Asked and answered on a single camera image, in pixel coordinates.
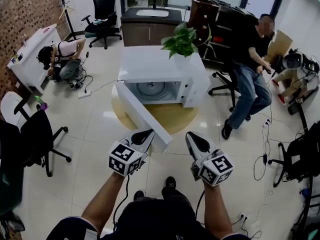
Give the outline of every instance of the white chair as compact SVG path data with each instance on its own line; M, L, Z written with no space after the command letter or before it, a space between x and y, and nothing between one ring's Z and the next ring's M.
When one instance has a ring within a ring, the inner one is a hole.
M27 121L20 112L14 114L15 108L21 100L22 98L19 94L14 91L8 91L1 100L0 105L0 111L4 120L9 124L17 126L19 130ZM32 114L28 104L25 104L23 109L31 117Z

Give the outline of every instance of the white table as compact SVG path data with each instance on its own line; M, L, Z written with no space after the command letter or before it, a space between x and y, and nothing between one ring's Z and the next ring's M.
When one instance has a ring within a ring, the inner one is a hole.
M31 93L33 91L30 87L35 87L41 94L44 94L41 84L45 80L48 71L44 70L44 65L38 61L37 56L44 46L51 46L61 41L56 27L57 24L54 24L38 29L29 38L27 45L18 50L17 54L23 54L23 58L16 63L10 61L7 65Z

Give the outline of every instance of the black t-shirt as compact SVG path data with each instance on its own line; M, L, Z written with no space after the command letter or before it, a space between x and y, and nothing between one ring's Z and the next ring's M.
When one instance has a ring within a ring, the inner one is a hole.
M232 58L234 62L244 64L256 72L259 64L250 57L249 48L254 47L257 54L261 58L264 57L267 55L270 37L265 35L261 38L256 30L256 26L249 25L238 28L234 39L235 42L232 46Z
M89 221L67 217L52 230L47 240L217 240L196 220L193 209L180 202L151 199L130 203L118 220L114 233L104 237ZM249 240L232 234L224 240Z

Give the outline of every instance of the person's hand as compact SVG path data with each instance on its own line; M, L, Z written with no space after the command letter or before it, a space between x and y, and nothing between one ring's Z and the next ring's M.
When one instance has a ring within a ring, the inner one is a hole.
M258 75L262 74L262 71L264 71L263 66L258 66L258 67L256 68L256 73L257 73Z
M266 62L264 67L265 67L265 71L270 75L272 68L270 67L269 63Z

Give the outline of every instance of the green leaves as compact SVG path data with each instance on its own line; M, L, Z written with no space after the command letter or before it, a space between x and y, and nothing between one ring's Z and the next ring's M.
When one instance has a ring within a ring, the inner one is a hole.
M169 59L174 54L180 54L184 57L190 56L192 53L197 53L198 48L192 43L197 37L196 30L191 27L187 28L187 23L184 22L178 25L174 31L174 36L165 37L161 40L162 50L169 50Z

